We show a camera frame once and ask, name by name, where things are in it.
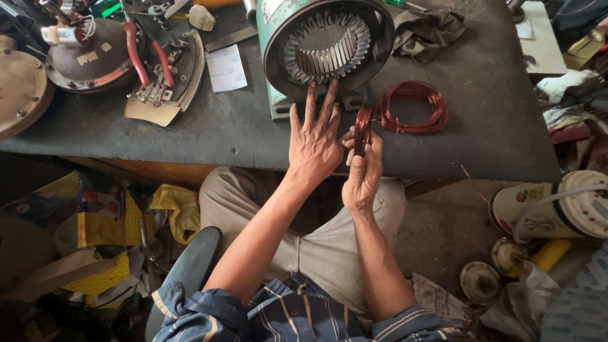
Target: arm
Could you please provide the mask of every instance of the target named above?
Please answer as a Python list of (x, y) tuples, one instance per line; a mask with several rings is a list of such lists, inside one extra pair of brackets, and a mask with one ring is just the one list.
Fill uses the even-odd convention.
[(336, 93), (337, 80), (334, 80), (319, 119), (314, 120), (317, 91), (311, 82), (303, 125), (300, 125), (296, 105), (291, 107), (287, 174), (224, 253), (205, 289), (223, 289), (239, 297), (243, 304), (253, 297), (295, 213), (344, 157), (344, 148), (336, 139), (340, 122), (340, 108), (334, 103)]
[[(354, 147), (354, 140), (346, 141), (353, 136), (350, 133), (345, 137), (344, 146)], [(350, 176), (342, 189), (344, 206), (354, 222), (365, 300), (378, 322), (418, 305), (374, 218), (374, 196), (382, 175), (382, 144), (382, 139), (372, 132), (365, 157), (354, 156), (354, 150), (350, 151)]]

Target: forearm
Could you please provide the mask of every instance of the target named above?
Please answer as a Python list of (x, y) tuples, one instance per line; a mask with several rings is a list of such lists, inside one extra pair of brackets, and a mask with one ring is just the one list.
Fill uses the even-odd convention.
[(297, 211), (314, 188), (290, 170), (264, 206), (232, 242), (204, 288), (221, 288), (243, 304), (255, 294)]
[(364, 209), (352, 216), (365, 300), (374, 319), (383, 321), (407, 307), (417, 305), (373, 211)]

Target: beige trousers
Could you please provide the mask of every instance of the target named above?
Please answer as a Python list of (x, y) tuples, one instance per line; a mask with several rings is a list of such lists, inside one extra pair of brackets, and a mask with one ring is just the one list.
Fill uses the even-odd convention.
[[(200, 191), (201, 228), (216, 226), (224, 234), (220, 255), (272, 195), (275, 187), (237, 167), (218, 167)], [(374, 216), (391, 250), (403, 219), (403, 185), (382, 180), (374, 200)], [(346, 208), (314, 232), (298, 237), (287, 232), (270, 264), (265, 281), (287, 279), (292, 271), (310, 278), (334, 300), (349, 307), (364, 325), (371, 322), (365, 303), (353, 219)]]

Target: shirt sleeve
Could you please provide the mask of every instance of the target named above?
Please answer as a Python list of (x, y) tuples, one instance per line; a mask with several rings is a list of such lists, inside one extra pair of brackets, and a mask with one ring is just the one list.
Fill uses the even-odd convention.
[(411, 306), (391, 318), (371, 327), (377, 342), (442, 341), (462, 335), (461, 332), (436, 314), (418, 306)]
[(203, 290), (184, 298), (181, 282), (173, 282), (164, 284), (152, 298), (165, 315), (154, 342), (247, 341), (247, 313), (229, 292)]

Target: man's right hand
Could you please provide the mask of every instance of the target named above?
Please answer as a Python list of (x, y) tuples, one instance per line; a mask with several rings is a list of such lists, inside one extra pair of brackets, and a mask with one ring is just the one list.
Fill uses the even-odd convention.
[(374, 197), (382, 176), (382, 138), (371, 133), (371, 144), (365, 145), (365, 157), (354, 155), (354, 126), (343, 136), (343, 145), (350, 149), (346, 165), (350, 166), (350, 176), (342, 188), (342, 201), (351, 216), (372, 212)]

